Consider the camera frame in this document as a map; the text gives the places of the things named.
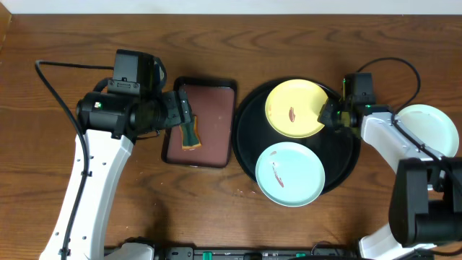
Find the black tray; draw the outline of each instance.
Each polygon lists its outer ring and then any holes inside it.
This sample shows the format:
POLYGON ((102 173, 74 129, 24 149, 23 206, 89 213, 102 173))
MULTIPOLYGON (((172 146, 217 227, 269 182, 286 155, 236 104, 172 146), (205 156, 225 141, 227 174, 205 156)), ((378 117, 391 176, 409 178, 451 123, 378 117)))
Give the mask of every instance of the black tray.
MULTIPOLYGON (((359 157, 361 141, 347 129, 333 131, 324 127, 317 134, 307 138, 290 138, 278 133, 266 120, 265 102, 269 93, 289 77, 264 83, 240 104, 232 128, 232 148, 245 173, 256 181, 255 166, 260 154, 269 146, 279 142, 296 142, 312 150, 323 163, 326 182, 322 194, 340 185, 353 171, 359 157)), ((330 98, 340 99, 340 94, 331 88, 310 80, 322 87, 330 98)))

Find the wood grain surface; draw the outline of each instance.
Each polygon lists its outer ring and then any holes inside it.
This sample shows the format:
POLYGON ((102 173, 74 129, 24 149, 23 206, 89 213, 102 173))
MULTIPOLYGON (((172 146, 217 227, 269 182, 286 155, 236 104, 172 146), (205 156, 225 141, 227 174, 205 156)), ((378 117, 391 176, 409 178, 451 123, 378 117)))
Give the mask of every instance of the wood grain surface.
MULTIPOLYGON (((179 76, 236 79, 237 103, 285 76, 312 77, 339 91, 345 74, 397 56, 422 75, 415 102, 439 108, 462 129, 462 17, 15 15, 0 54, 0 259, 38 258, 72 169, 75 132, 34 61, 112 66, 118 48, 159 56, 166 90, 179 76)), ((369 70, 380 103, 396 107, 416 87, 411 71, 393 61, 369 70)), ((72 110, 111 76, 56 67, 44 73, 72 110)), ((106 245, 145 235, 163 245, 309 248, 318 241, 352 244, 388 221, 395 175, 366 144, 340 187, 306 207, 287 208, 267 199, 234 155, 221 170, 167 165, 162 140, 136 144, 115 194, 106 245)))

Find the black cable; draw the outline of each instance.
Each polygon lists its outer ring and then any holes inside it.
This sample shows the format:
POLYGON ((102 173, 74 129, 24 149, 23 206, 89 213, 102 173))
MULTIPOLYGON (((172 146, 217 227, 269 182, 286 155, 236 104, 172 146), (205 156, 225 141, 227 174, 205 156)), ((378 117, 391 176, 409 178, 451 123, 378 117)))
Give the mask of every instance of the black cable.
POLYGON ((53 89, 50 82, 48 82, 45 76, 43 76, 43 73, 40 70, 41 64, 52 65, 52 66, 65 66, 65 67, 81 68, 81 69, 112 69, 114 70, 114 68, 111 66, 68 64, 68 63, 53 62, 53 61, 36 61, 35 62, 35 70, 38 76, 42 80, 43 84, 45 84, 45 86, 51 92, 51 94, 55 97, 56 101, 58 101, 59 105, 63 108, 64 113, 67 115, 67 117, 71 121, 72 126, 74 127, 77 133, 77 136, 79 137, 80 144, 82 146, 83 155, 84 155, 84 169, 82 171, 82 179, 80 181, 79 190, 77 191, 77 195, 74 201, 74 206, 72 207, 71 215, 67 223, 66 233, 64 234, 63 248, 61 249, 61 260, 66 260, 67 254, 69 253, 69 239, 71 236, 71 230, 72 230, 72 226, 74 225, 74 220, 75 220, 75 215, 77 213, 77 209, 79 208, 80 199, 82 198, 82 193, 85 187, 85 182, 87 180, 88 168, 90 166, 90 162, 89 162, 89 155, 88 155, 88 147, 87 147, 87 143, 85 141, 84 135, 83 135, 82 128, 80 127, 75 117, 72 115, 72 112, 69 110, 65 102, 61 99, 58 93, 53 89))
MULTIPOLYGON (((396 58, 396 57, 385 57, 385 58, 377 58, 375 60, 372 60, 372 61, 369 61, 367 62, 365 65, 363 65, 362 67, 360 67, 356 72, 359 73, 361 72, 364 68, 366 68, 367 66, 371 65, 371 64, 374 64, 376 62, 379 62, 379 61, 389 61, 389 60, 392 60, 392 61, 400 61, 404 64, 406 64, 409 68, 412 69, 412 71, 414 72, 414 74, 416 75, 416 79, 417 79, 417 88, 416 88, 416 92, 412 95, 411 98, 409 98, 403 105, 401 105, 397 110, 395 110, 394 112, 392 112, 391 114, 391 122, 393 124, 393 126, 396 127, 396 129, 398 129, 398 131, 403 134, 403 136, 405 136, 412 144, 414 144, 416 147, 418 147, 421 151, 423 151, 426 155, 428 155, 429 157, 432 158, 432 160, 434 162, 436 162, 438 164, 438 166, 440 167, 441 170, 444 170, 449 178, 451 179, 451 181, 454 183, 454 186, 456 187, 456 189, 458 190, 458 192, 462 195, 462 184, 458 181, 458 179, 454 176, 453 174, 453 171, 451 169, 449 169, 447 167, 447 163, 445 161, 445 158, 442 157, 441 160, 436 157, 434 154, 432 154, 430 151, 427 150, 427 148, 425 147, 425 144, 420 144, 418 143, 416 140, 414 140, 412 137, 410 137, 399 125, 398 125, 398 120, 395 119, 395 116, 397 113, 399 113, 399 111, 401 111, 403 108, 405 108, 410 102, 412 102, 412 100, 419 94, 420 92, 420 87, 421 87, 421 79, 420 79, 420 74, 419 72, 417 71, 417 69, 414 67, 414 65, 412 65, 410 62, 408 62, 407 60, 405 59, 402 59, 402 58, 396 58)), ((454 252, 439 252, 439 251, 433 251, 433 250, 429 250, 429 249, 419 249, 418 251, 427 251, 427 252, 430 252, 436 256, 457 256, 459 254, 462 254, 462 248, 458 249, 457 251, 454 251, 454 252)))

